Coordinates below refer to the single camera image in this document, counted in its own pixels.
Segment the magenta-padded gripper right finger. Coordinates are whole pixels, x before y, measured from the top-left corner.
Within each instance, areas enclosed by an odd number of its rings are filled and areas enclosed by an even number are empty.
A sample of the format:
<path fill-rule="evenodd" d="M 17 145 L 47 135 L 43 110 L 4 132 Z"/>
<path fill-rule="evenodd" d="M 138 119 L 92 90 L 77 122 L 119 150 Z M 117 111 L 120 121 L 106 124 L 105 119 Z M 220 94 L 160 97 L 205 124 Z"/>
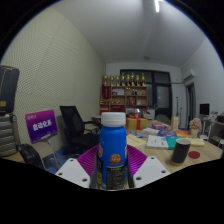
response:
<path fill-rule="evenodd" d="M 128 145 L 128 185 L 130 188 L 140 188 L 157 181 L 170 172 L 156 156 L 146 156 L 137 148 Z"/>

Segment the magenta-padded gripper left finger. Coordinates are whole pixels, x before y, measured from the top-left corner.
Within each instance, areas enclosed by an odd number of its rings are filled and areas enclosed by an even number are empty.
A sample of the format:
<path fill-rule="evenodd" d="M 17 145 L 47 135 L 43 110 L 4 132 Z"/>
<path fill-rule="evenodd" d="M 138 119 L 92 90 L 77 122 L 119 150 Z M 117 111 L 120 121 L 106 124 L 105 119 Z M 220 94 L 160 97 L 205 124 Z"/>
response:
<path fill-rule="evenodd" d="M 95 189 L 97 185 L 98 147 L 87 150 L 77 159 L 69 158 L 56 172 L 59 176 L 83 188 Z"/>

